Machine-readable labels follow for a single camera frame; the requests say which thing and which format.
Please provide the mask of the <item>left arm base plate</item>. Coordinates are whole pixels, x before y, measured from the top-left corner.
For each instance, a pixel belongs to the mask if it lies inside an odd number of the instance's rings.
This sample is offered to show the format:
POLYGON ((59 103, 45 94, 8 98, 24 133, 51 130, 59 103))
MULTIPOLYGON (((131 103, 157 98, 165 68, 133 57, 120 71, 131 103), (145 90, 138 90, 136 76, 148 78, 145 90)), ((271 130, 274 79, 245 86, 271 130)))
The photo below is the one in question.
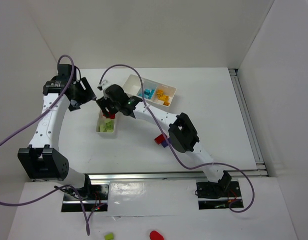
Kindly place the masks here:
MULTIPOLYGON (((108 194, 109 184, 93 184, 90 186, 89 193, 83 193, 82 190, 78 190, 84 209, 86 212, 106 212, 108 211, 108 194)), ((72 190, 63 191, 63 200, 61 211, 63 213, 76 213, 82 212, 81 204, 78 195, 72 190)))

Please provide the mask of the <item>narrow white divided tray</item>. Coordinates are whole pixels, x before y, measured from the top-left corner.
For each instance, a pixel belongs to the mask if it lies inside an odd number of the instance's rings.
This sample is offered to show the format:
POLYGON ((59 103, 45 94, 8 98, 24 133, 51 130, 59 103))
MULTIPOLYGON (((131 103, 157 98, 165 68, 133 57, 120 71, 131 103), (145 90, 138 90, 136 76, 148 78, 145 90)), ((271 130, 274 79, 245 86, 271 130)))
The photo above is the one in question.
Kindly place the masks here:
POLYGON ((118 126, 118 114, 110 114, 106 117, 102 111, 99 112, 96 124, 96 132, 102 137, 113 139, 116 137, 118 126))

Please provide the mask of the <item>lone lime brick front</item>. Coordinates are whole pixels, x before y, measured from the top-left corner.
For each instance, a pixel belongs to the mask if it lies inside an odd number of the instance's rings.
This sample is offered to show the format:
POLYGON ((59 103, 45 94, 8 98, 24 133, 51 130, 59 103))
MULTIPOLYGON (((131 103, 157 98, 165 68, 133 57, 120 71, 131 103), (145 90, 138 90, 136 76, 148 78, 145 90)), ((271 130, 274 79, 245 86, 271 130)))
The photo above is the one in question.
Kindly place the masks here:
POLYGON ((104 121, 104 125, 106 127, 106 133, 112 133, 114 130, 114 121, 112 119, 106 119, 104 121))

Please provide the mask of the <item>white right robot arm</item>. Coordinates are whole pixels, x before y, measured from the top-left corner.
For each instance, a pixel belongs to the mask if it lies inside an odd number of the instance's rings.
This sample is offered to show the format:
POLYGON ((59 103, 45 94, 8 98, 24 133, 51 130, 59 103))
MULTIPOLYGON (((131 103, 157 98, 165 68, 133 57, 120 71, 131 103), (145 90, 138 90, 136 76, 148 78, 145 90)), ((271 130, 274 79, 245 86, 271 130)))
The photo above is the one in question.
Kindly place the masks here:
POLYGON ((173 150, 189 156, 197 164, 196 167, 187 169, 203 169, 210 182, 205 196, 217 199, 224 195, 232 178, 227 171, 217 166, 213 158, 204 150, 200 144, 198 132, 187 114, 182 112, 177 115, 156 108, 138 96, 128 96, 117 84, 104 81, 97 88, 103 92, 103 97, 96 102, 106 117, 120 112, 125 116, 156 124, 167 131, 166 143, 170 144, 173 150))

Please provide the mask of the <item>small yellow brick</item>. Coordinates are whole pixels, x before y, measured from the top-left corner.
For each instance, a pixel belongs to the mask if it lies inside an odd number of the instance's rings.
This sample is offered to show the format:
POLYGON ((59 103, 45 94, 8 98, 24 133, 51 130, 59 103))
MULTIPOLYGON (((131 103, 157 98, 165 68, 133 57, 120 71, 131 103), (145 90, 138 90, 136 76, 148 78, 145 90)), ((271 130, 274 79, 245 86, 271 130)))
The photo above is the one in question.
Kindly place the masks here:
POLYGON ((163 91, 162 91, 161 89, 158 89, 158 90, 156 91, 156 96, 157 96, 157 98, 160 98, 162 95, 163 95, 163 91))

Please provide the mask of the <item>long teal brick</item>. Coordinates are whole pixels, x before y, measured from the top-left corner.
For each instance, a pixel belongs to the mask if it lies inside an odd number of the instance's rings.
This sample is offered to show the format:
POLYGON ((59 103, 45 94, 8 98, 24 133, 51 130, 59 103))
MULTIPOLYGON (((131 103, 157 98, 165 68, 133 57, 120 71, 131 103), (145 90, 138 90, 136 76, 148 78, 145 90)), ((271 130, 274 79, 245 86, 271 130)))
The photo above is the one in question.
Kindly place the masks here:
POLYGON ((152 99, 153 98, 153 95, 154 95, 154 92, 155 92, 155 89, 145 89, 144 90, 144 98, 145 99, 152 99))

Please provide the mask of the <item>red brick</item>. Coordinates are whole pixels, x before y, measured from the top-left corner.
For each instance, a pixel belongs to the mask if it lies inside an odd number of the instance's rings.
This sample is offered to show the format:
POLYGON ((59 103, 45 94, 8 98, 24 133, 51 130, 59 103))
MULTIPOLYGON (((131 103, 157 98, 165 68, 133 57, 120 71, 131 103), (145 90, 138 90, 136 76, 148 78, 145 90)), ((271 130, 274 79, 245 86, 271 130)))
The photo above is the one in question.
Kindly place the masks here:
POLYGON ((162 142, 165 141, 166 135, 164 133, 160 134, 156 138, 154 138, 154 141, 156 144, 160 145, 162 142))
POLYGON ((115 116, 115 114, 111 114, 111 113, 110 113, 109 115, 103 114, 103 117, 106 118, 106 119, 111 119, 111 120, 113 120, 113 119, 115 119, 116 116, 115 116))

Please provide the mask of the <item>yellow curved striped brick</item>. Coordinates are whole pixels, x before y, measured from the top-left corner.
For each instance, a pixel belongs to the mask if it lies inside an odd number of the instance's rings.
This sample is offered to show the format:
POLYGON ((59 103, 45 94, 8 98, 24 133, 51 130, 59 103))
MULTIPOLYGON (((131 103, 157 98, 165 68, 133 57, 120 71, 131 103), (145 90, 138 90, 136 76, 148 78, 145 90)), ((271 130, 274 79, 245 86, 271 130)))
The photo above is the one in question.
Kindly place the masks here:
POLYGON ((170 105, 170 103, 171 103, 171 100, 172 100, 172 98, 171 97, 169 97, 168 95, 161 95, 160 97, 159 97, 159 100, 160 101, 162 101, 162 103, 163 103, 163 105, 164 106, 169 106, 170 105))

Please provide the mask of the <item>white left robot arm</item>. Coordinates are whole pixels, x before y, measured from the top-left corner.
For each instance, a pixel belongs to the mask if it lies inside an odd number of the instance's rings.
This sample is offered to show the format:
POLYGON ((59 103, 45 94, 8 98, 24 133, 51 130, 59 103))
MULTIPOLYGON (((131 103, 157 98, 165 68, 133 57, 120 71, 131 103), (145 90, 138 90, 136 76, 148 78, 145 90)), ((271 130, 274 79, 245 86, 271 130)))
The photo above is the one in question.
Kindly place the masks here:
POLYGON ((59 136, 66 111, 78 110, 96 96, 86 78, 77 78, 76 66, 59 64, 57 71, 43 86, 43 117, 28 147, 20 148, 17 157, 31 180, 72 185, 86 199, 92 193, 90 178, 70 168, 68 159, 59 152, 59 136))

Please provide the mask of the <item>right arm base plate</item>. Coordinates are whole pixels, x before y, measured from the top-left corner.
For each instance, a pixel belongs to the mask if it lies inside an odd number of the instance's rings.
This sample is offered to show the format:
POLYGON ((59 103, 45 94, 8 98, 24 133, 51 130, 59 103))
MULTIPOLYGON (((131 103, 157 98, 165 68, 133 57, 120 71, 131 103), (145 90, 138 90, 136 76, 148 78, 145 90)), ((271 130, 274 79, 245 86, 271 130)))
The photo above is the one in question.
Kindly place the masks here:
POLYGON ((238 181, 232 181, 225 192, 216 192, 212 182, 197 182, 195 195, 198 198, 199 210, 243 208, 242 194, 238 181))

